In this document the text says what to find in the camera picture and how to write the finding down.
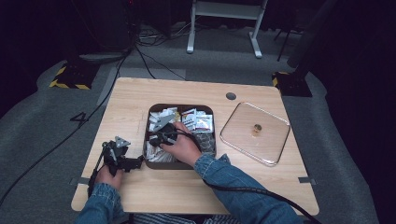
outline person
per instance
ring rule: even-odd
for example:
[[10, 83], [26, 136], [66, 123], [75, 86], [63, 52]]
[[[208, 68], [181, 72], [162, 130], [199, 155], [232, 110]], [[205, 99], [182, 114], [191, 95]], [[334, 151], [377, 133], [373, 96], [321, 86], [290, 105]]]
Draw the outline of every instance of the person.
[[[175, 127], [186, 133], [190, 131], [181, 122]], [[161, 145], [162, 149], [194, 168], [195, 172], [208, 184], [232, 187], [265, 189], [253, 177], [232, 166], [226, 154], [218, 160], [201, 153], [189, 137], [179, 134], [172, 146]], [[113, 177], [104, 166], [96, 177], [92, 196], [78, 215], [76, 223], [111, 223], [122, 216], [120, 205], [120, 182], [122, 170]], [[284, 202], [273, 197], [242, 191], [223, 191], [213, 189], [230, 214], [241, 223], [303, 223], [294, 210]]]

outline blue denim jacket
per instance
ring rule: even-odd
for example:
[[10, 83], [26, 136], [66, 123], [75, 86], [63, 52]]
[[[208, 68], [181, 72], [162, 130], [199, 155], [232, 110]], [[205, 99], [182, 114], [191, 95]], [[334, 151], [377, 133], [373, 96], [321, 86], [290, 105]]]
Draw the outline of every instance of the blue denim jacket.
[[[227, 155], [216, 160], [203, 154], [195, 163], [194, 170], [212, 185], [264, 189], [251, 176], [232, 166]], [[214, 192], [230, 214], [241, 223], [303, 223], [287, 203], [270, 196], [215, 189]], [[76, 223], [111, 223], [123, 214], [117, 191], [107, 184], [96, 184]]]

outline wooden tabletop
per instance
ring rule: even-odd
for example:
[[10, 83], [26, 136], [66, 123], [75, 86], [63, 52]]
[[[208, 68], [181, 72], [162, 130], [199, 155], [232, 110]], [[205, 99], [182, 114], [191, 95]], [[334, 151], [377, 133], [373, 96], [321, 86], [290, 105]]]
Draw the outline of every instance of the wooden tabletop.
[[[236, 99], [228, 100], [228, 92], [234, 93]], [[279, 164], [274, 167], [258, 163], [221, 142], [219, 133], [241, 102], [289, 120], [279, 91], [274, 87], [121, 77], [115, 84], [81, 176], [91, 176], [102, 143], [114, 140], [116, 135], [132, 143], [127, 158], [142, 155], [149, 109], [153, 105], [207, 105], [215, 117], [217, 158], [226, 153], [232, 165], [316, 215], [318, 204], [312, 187], [299, 181], [299, 177], [307, 177], [307, 173], [292, 128]], [[87, 188], [87, 185], [78, 185], [72, 201], [74, 210], [84, 207]], [[125, 212], [228, 214], [193, 170], [153, 170], [143, 163], [140, 170], [125, 173], [120, 195]]]

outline lid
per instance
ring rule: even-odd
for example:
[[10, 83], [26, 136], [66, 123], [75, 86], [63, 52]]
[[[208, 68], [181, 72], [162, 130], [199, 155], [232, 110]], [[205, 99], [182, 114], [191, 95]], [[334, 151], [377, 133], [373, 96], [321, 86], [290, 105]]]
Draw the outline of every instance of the lid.
[[290, 124], [250, 103], [239, 103], [221, 130], [221, 140], [267, 165], [279, 162]]

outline white metal stand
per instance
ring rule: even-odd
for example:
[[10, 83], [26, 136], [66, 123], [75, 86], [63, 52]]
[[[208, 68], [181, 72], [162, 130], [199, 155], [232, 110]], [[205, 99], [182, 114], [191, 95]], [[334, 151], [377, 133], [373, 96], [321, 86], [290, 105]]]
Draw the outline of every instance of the white metal stand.
[[200, 2], [197, 0], [192, 1], [191, 9], [191, 29], [189, 35], [189, 43], [187, 45], [187, 52], [194, 52], [195, 41], [195, 16], [213, 16], [236, 18], [256, 21], [254, 32], [249, 32], [248, 37], [253, 47], [256, 58], [262, 57], [259, 44], [257, 43], [257, 33], [259, 32], [260, 25], [262, 24], [262, 16], [264, 15], [265, 7], [268, 0], [262, 0], [261, 6], [243, 6], [236, 4], [224, 4], [213, 2]]

